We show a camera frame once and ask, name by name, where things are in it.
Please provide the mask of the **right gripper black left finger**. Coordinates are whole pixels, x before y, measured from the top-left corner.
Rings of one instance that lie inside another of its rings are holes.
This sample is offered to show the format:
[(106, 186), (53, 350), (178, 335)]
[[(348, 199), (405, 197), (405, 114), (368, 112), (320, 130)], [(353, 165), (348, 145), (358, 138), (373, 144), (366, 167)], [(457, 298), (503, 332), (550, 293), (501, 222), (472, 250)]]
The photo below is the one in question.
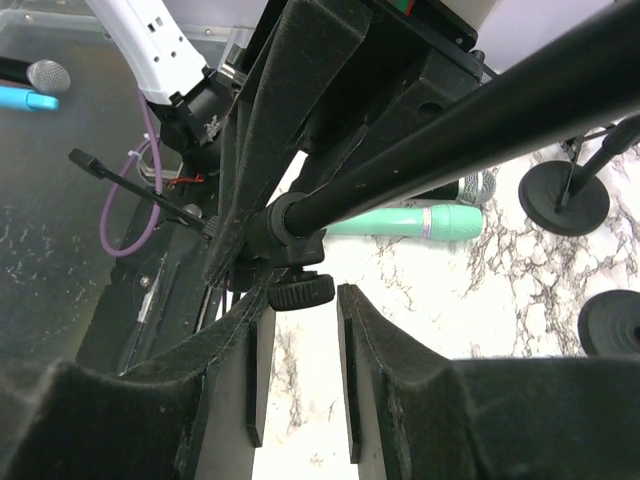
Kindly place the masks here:
[(5, 479), (247, 479), (262, 445), (275, 314), (253, 288), (124, 374), (1, 364)]

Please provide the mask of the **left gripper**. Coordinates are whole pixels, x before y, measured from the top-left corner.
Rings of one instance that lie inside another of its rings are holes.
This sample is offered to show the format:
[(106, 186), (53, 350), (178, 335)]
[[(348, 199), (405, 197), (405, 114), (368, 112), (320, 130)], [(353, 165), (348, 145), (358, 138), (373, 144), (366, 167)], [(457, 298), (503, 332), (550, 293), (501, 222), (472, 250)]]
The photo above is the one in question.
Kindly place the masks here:
[(204, 281), (224, 278), (305, 121), (300, 184), (356, 169), (479, 86), (482, 21), (454, 1), (287, 2), (222, 132)]

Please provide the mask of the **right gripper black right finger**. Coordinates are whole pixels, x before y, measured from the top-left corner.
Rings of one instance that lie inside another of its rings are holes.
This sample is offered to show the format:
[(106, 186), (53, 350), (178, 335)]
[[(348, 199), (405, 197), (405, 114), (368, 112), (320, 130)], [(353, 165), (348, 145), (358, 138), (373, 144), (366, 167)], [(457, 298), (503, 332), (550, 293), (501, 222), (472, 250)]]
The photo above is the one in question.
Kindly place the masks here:
[(337, 291), (349, 457), (362, 479), (635, 479), (630, 358), (450, 360)]

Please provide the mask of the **mint green microphone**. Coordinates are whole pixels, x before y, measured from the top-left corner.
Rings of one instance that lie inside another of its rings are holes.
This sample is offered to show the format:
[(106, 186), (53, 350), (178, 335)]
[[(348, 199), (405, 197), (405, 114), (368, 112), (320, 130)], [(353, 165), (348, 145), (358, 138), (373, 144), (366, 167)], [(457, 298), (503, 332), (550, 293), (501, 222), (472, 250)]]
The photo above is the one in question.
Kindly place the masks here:
[(484, 226), (480, 209), (440, 204), (429, 207), (372, 210), (327, 228), (330, 235), (415, 237), (437, 242), (462, 242), (479, 237)]

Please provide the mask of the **black round-base shock-mount stand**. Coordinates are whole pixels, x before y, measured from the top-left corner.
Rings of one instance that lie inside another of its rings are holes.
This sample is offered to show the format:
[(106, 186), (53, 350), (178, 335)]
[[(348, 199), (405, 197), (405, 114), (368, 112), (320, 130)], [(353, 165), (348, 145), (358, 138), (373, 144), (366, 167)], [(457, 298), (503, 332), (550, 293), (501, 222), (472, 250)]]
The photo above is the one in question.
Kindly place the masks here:
[(579, 237), (599, 228), (610, 197), (597, 174), (615, 157), (639, 143), (639, 117), (608, 124), (561, 143), (564, 161), (541, 163), (521, 179), (518, 196), (526, 216), (545, 231)]

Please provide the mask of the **black tall tripod stand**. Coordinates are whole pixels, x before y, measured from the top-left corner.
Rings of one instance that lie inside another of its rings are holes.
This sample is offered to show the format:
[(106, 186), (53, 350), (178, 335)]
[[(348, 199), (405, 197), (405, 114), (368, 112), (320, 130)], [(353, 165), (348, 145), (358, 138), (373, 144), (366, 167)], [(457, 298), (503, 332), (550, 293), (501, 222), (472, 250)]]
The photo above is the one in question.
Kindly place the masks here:
[(477, 88), (345, 175), (296, 193), (291, 186), (306, 154), (294, 156), (248, 228), (248, 250), (272, 267), (267, 281), (252, 288), (264, 289), (273, 309), (333, 298), (332, 278), (315, 271), (330, 225), (636, 111), (639, 5), (609, 5), (490, 81), (483, 80), (479, 58)]

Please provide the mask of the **black silver-grille microphone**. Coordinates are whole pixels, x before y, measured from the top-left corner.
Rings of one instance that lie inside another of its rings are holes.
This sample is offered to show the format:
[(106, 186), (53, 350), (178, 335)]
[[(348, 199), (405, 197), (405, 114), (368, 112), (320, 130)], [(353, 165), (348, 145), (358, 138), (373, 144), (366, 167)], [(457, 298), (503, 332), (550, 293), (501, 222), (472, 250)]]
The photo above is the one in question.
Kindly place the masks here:
[(425, 200), (455, 201), (469, 206), (487, 203), (496, 190), (496, 178), (488, 170), (474, 173), (442, 187), (424, 192), (419, 198)]

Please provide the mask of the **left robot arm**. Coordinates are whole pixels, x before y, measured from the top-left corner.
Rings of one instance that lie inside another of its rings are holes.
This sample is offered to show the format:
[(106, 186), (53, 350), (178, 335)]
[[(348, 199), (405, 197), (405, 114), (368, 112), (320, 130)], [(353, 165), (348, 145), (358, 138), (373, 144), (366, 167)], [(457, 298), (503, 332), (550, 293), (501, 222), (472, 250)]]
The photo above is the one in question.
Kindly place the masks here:
[(221, 172), (205, 281), (246, 292), (272, 273), (249, 223), (298, 152), (310, 193), (477, 88), (477, 34), (440, 1), (270, 1), (230, 74), (161, 1), (90, 5), (126, 59), (162, 142), (196, 173)]

